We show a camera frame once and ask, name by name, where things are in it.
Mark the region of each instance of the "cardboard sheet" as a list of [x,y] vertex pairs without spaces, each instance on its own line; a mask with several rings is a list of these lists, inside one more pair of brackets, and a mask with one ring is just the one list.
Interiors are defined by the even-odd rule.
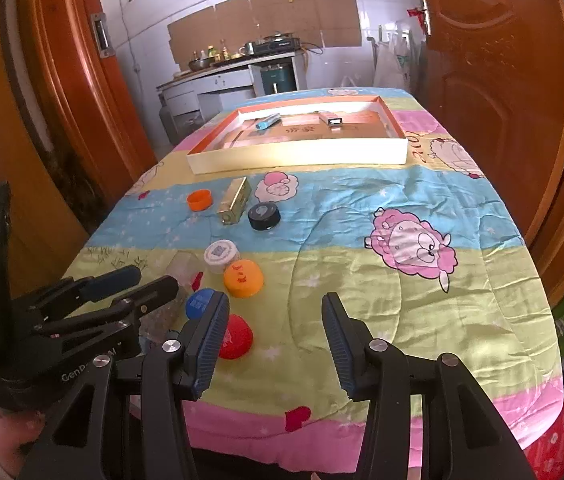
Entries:
[[246,120],[224,136],[221,148],[288,142],[289,140],[356,139],[361,137],[382,139],[387,136],[386,127],[382,124],[377,112],[364,110],[338,112],[336,115],[344,119],[343,124],[328,126],[316,112],[283,116],[281,121],[266,130],[257,129],[255,125],[259,120]]
[[206,50],[209,45],[220,46],[220,30],[215,7],[206,7],[189,14],[176,22],[169,23],[171,52],[181,70],[188,68],[193,51]]
[[302,41],[321,46],[315,0],[251,0],[251,7],[262,37],[292,32]]
[[324,46],[361,46],[357,0],[315,0]]
[[231,53],[248,41],[292,32],[318,46],[360,46],[357,0],[227,0],[169,24],[171,52],[182,70],[208,45]]
[[249,0],[227,0],[215,6],[220,35],[229,52],[237,52],[247,41],[258,37]]

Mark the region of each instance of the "white cabinet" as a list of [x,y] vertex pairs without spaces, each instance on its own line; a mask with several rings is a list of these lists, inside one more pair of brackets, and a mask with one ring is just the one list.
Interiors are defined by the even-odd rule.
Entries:
[[182,94],[188,94],[189,92],[195,91],[194,83],[194,81],[186,81],[174,86],[169,86],[168,88],[165,88],[162,93],[166,99],[177,97]]
[[253,85],[251,71],[248,68],[201,77],[195,79],[192,83],[195,85],[195,91],[198,94]]
[[249,65],[249,70],[251,70],[251,79],[253,80],[255,97],[262,97],[262,95],[266,95],[264,92],[264,84],[262,83],[262,69],[257,65]]
[[166,105],[174,116],[200,110],[197,94],[193,90],[185,94],[167,97]]
[[240,86],[217,92],[208,92],[197,96],[204,121],[210,121],[222,110],[235,108],[237,105],[255,97],[252,86]]

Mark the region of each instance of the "white bottle cap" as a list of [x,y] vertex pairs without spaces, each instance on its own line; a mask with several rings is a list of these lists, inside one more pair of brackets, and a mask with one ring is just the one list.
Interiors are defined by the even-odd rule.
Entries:
[[239,251],[230,240],[217,240],[204,251],[204,261],[214,274],[222,274],[224,269],[239,260]]

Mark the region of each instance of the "blue quilt stripe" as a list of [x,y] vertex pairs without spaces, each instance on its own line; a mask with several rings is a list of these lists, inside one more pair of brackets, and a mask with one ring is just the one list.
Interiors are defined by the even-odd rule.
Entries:
[[[262,174],[249,176],[255,191]],[[230,178],[176,185],[149,194],[125,196],[87,246],[204,249],[228,238],[241,251],[298,251],[324,246],[363,248],[373,229],[373,212],[397,208],[426,220],[454,248],[485,249],[523,245],[524,241],[491,184],[454,171],[421,166],[402,170],[336,169],[294,173],[297,195],[278,202],[282,221],[266,232],[254,231],[246,216],[224,226],[215,211]],[[186,197],[208,188],[214,204],[192,213]],[[258,202],[251,194],[248,206]]]
[[[380,97],[388,97],[388,98],[408,97],[411,98],[413,101],[415,101],[415,98],[411,94],[399,88],[372,88],[372,87],[358,86],[355,88],[340,88],[335,90],[340,90],[340,91],[351,90],[356,92],[355,95],[379,95]],[[318,88],[314,90],[298,90],[296,92],[285,92],[283,94],[272,94],[272,95],[265,95],[262,97],[255,97],[249,99],[248,101],[245,101],[244,103],[242,103],[242,105],[274,103],[277,101],[288,101],[290,99],[295,99],[295,98],[306,99],[308,97],[324,97],[330,95],[332,94],[329,93],[329,89],[325,89],[325,88]]]

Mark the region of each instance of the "blue bottle cap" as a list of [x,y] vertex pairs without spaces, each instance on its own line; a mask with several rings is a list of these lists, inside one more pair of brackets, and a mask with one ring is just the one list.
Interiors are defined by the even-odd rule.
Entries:
[[194,292],[187,300],[187,317],[188,319],[197,319],[202,317],[206,305],[211,301],[211,296],[215,291],[212,288],[201,288]]

